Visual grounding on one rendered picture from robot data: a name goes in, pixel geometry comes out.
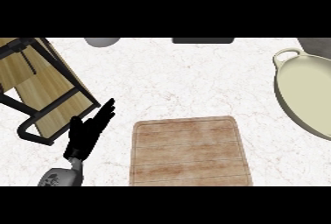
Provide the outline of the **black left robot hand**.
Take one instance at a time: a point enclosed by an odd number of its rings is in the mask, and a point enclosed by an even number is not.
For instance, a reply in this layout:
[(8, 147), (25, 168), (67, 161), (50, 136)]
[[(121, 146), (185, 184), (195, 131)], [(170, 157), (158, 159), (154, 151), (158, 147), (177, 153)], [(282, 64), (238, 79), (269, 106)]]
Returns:
[(84, 161), (95, 148), (99, 135), (109, 124), (109, 120), (115, 115), (115, 100), (109, 99), (93, 118), (84, 122), (74, 116), (70, 120), (68, 145), (64, 158)]

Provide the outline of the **brown wooden cutting board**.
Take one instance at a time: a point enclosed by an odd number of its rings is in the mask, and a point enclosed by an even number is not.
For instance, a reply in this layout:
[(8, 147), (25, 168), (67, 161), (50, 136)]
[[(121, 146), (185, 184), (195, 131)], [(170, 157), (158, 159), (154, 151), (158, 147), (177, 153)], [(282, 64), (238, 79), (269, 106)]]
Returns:
[(132, 186), (250, 186), (237, 121), (229, 116), (141, 121), (133, 126)]

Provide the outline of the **grey round object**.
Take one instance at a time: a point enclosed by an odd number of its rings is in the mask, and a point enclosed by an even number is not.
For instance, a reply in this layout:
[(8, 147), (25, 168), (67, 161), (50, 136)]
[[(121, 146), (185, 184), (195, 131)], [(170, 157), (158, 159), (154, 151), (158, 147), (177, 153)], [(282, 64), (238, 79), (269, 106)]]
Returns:
[(112, 46), (120, 41), (120, 38), (86, 38), (86, 42), (93, 47)]

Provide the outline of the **dark grey flat object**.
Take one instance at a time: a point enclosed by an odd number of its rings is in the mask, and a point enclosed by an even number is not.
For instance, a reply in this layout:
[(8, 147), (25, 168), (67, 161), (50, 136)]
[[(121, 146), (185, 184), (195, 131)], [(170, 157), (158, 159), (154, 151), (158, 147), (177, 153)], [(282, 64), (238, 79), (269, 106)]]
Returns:
[(173, 38), (173, 44), (231, 44), (235, 38)]

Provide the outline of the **grey appliance corner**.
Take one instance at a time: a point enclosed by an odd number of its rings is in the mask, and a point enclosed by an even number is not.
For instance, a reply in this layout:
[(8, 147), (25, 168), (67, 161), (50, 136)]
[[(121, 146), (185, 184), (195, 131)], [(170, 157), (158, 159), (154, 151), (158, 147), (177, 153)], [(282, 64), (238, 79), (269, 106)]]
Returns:
[(331, 59), (331, 38), (299, 38), (297, 40), (309, 54)]

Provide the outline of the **wooden rack with black frame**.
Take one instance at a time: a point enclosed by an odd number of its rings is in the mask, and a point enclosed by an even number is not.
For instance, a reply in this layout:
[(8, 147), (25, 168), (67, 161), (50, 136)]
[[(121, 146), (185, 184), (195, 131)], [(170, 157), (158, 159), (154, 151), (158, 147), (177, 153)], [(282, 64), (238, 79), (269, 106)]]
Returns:
[(16, 129), (50, 145), (99, 102), (46, 38), (0, 38), (0, 103), (30, 115)]

